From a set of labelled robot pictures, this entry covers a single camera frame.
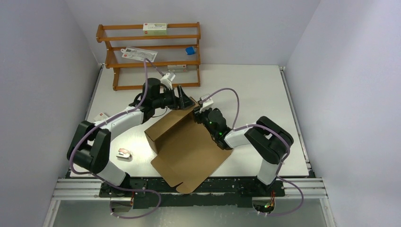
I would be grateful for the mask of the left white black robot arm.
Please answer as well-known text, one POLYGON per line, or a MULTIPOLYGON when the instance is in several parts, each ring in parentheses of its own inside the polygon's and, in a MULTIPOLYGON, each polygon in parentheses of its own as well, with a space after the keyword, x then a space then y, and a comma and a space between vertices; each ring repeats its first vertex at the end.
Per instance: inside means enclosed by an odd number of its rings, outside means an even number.
POLYGON ((120 197, 129 192, 143 192, 143 188, 133 188, 131 176, 110 160, 111 142, 127 130, 147 122, 158 108, 187 110, 194 105, 195 101, 181 86, 170 88, 159 79, 147 79, 142 92, 123 111, 106 120, 82 121, 78 125, 67 152, 70 170, 79 174, 74 165, 84 168, 86 174, 105 181, 120 197))

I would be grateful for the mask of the small white flat package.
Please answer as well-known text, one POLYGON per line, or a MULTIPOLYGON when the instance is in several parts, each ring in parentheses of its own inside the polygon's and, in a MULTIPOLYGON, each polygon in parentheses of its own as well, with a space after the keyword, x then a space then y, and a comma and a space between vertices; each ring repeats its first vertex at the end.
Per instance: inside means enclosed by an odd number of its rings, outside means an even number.
POLYGON ((93 120, 94 120, 95 122, 97 122, 97 121, 106 120, 106 119, 108 119, 108 118, 109 118, 109 116, 108 116, 107 114, 105 114, 105 113, 99 113, 99 114, 97 114, 97 115, 93 118, 93 120))

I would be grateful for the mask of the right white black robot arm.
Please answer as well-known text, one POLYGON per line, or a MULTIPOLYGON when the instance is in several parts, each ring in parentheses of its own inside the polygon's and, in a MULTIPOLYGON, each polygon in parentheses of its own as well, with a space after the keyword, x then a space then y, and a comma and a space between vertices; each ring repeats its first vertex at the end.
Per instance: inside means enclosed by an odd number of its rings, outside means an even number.
POLYGON ((252 145, 262 157, 255 190, 261 196, 268 195, 273 190, 273 183, 289 155, 294 143, 293 137, 266 116, 260 117, 255 123, 231 129, 217 108, 196 107, 192 114, 194 121, 207 129, 211 139, 220 149, 229 150, 252 145))

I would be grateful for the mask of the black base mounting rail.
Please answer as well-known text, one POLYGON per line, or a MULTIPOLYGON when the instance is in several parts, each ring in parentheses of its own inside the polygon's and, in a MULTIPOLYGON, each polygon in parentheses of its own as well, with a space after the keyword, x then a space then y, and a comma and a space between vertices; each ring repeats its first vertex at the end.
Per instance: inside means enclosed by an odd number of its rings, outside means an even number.
POLYGON ((251 177, 209 177, 193 192, 184 194, 177 187, 171 187, 161 177, 131 178, 131 187, 135 192, 117 190, 106 183, 100 187, 99 197, 129 205, 133 209, 191 206, 226 206, 253 208, 253 199, 285 196, 283 182, 277 180, 266 186, 255 176, 251 177))

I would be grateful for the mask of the white green product box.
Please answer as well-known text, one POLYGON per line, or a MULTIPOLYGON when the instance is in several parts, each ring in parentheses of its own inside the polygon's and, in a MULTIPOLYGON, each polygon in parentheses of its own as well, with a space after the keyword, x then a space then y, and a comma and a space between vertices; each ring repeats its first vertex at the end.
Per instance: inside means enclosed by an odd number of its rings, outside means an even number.
POLYGON ((144 23, 142 28, 144 35, 167 35, 167 23, 144 23))

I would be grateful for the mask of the orange wooden shelf rack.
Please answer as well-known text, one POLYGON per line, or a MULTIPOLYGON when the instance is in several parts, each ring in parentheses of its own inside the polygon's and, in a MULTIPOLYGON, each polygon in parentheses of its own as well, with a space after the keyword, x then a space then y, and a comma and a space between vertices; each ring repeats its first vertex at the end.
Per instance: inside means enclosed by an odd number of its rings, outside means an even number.
POLYGON ((199 87, 201 24, 144 23, 137 25, 99 25, 96 41, 106 46, 105 67, 113 69, 115 91, 141 89, 141 85, 119 85, 122 69, 155 65, 171 73, 193 70, 194 82, 180 82, 183 87, 199 87))

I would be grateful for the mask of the small blue block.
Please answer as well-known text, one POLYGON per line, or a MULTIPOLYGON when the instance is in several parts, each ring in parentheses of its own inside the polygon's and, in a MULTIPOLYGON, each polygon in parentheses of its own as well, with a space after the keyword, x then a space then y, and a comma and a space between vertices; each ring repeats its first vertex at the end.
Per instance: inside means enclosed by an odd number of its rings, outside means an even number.
POLYGON ((194 55, 196 53, 196 48, 193 46, 185 48, 185 52, 187 55, 194 55))

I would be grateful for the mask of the small grey product box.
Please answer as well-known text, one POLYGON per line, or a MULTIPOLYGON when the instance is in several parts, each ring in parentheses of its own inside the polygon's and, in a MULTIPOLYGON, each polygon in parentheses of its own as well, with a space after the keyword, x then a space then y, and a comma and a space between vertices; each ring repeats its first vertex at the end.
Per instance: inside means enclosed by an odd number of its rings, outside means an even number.
POLYGON ((180 64, 180 65, 168 65, 167 70, 169 72, 173 73, 181 73, 181 72, 187 72, 187 65, 186 64, 180 64))

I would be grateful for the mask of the brown cardboard box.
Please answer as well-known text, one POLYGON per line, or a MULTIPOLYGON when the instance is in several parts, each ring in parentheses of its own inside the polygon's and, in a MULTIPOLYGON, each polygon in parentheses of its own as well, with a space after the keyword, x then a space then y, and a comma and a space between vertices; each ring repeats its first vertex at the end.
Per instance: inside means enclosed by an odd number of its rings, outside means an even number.
POLYGON ((194 121, 192 111, 172 110, 144 131, 156 153, 152 166, 184 194, 194 192, 232 154, 217 146, 207 129, 194 121))

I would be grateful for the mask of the clear plastic packaged item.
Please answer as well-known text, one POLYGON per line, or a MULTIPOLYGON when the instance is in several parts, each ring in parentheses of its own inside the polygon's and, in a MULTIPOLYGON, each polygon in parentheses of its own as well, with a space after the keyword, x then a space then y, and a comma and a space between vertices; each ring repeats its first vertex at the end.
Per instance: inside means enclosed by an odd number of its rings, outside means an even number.
POLYGON ((158 54, 156 51, 145 50, 136 47, 125 47, 121 48, 120 51, 123 58, 136 61, 149 60, 150 62, 154 62, 158 54))

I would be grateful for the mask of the small white red package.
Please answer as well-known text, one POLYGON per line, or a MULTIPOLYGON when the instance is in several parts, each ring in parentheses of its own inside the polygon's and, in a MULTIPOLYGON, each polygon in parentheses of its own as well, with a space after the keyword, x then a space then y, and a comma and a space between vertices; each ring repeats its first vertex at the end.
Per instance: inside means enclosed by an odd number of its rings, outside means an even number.
POLYGON ((120 148, 116 154, 116 157, 119 159, 130 160, 132 158, 132 153, 129 150, 120 148))

